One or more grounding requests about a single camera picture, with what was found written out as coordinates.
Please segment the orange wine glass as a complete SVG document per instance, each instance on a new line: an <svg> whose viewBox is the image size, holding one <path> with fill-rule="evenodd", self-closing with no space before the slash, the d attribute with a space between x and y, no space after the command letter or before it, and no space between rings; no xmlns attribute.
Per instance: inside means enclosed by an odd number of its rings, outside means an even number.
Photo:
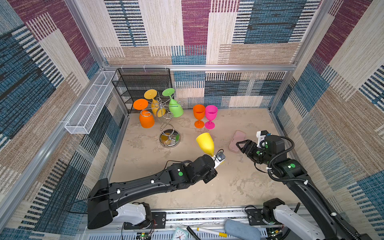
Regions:
<svg viewBox="0 0 384 240"><path fill-rule="evenodd" d="M205 123L202 119L205 117L205 106L204 105L195 105L193 107L194 117L197 119L194 123L197 129L202 129L205 126Z"/></svg>
<svg viewBox="0 0 384 240"><path fill-rule="evenodd" d="M133 108L140 111L139 121L145 129L149 129L155 125L153 114L147 110L148 106L149 102L146 99L138 99L133 104Z"/></svg>

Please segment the orange back wine glass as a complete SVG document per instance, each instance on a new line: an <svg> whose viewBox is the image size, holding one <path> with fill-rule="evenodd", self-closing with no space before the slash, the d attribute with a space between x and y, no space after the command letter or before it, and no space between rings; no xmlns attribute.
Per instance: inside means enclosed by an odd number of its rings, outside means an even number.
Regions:
<svg viewBox="0 0 384 240"><path fill-rule="evenodd" d="M133 108L140 111L139 121L145 129L149 129L155 125L153 114L147 110L148 106L149 102L146 99L138 99L133 104Z"/></svg>

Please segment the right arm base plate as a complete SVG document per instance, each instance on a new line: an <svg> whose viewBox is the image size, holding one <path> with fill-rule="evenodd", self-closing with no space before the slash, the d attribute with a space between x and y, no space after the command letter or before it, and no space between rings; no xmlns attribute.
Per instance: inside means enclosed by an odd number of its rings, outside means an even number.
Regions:
<svg viewBox="0 0 384 240"><path fill-rule="evenodd" d="M264 220L262 209L246 209L245 212L251 226L268 225L268 223Z"/></svg>

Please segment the orange front wine glass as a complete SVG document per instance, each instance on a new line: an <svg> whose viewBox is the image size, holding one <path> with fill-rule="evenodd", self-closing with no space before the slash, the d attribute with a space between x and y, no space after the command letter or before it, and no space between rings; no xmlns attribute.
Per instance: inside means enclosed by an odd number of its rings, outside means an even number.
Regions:
<svg viewBox="0 0 384 240"><path fill-rule="evenodd" d="M204 105L195 105L193 107L194 117L197 119L194 123L197 129L202 129L205 126L205 123L202 119L205 117L205 106Z"/></svg>

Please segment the pink wine glass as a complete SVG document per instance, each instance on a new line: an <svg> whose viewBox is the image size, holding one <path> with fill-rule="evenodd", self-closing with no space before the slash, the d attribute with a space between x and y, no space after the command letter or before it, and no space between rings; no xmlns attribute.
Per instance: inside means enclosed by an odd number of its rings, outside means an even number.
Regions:
<svg viewBox="0 0 384 240"><path fill-rule="evenodd" d="M213 130L215 128L214 120L216 119L218 114L218 108L214 105L209 105L205 109L205 115L207 118L207 122L205 123L205 128L208 130Z"/></svg>

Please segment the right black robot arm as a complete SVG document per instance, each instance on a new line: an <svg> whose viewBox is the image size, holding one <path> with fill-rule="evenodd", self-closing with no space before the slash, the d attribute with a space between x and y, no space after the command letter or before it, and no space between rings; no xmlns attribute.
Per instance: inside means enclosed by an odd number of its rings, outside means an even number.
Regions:
<svg viewBox="0 0 384 240"><path fill-rule="evenodd" d="M262 132L263 140L237 142L237 148L254 164L265 164L266 173L275 182L286 185L306 207L316 224L313 225L292 211L282 200L264 202L263 217L267 223L281 223L303 240L369 240L360 234L330 204L315 186L304 167L287 157L295 143L288 137Z"/></svg>

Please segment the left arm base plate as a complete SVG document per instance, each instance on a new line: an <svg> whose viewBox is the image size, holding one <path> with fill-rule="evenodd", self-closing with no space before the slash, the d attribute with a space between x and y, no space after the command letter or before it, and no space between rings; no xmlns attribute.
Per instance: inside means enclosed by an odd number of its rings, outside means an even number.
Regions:
<svg viewBox="0 0 384 240"><path fill-rule="evenodd" d="M150 230L155 226L155 229L164 229L166 226L167 213L166 212L152 212L152 216L149 220L144 220L138 225L132 225L130 223L124 223L124 230Z"/></svg>

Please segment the chrome wine glass rack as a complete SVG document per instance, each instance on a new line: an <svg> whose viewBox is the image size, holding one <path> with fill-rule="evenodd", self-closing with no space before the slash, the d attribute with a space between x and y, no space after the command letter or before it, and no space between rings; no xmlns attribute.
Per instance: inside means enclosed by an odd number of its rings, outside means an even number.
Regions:
<svg viewBox="0 0 384 240"><path fill-rule="evenodd" d="M171 124L171 120L174 117L169 110L168 102L170 99L167 101L163 101L161 97L159 98L160 98L161 105L166 109L166 113L164 114L164 116L161 118L155 117L151 110L152 101L146 99L149 102L149 106L147 110L153 114L155 120L158 120L161 123L161 126L160 126L161 135L159 137L160 144L165 148L174 148L180 143L181 135L175 129L175 127Z"/></svg>

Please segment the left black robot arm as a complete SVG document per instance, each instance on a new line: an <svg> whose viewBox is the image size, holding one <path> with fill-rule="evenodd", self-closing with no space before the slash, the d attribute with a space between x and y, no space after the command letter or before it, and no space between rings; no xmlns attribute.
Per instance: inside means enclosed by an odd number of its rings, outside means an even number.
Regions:
<svg viewBox="0 0 384 240"><path fill-rule="evenodd" d="M88 229L94 230L112 222L126 222L145 227L153 219L149 204L133 202L151 195L184 190L203 181L208 183L218 174L216 168L225 160L220 153L203 155L195 161L173 163L157 174L144 178L109 183L97 181L88 196Z"/></svg>

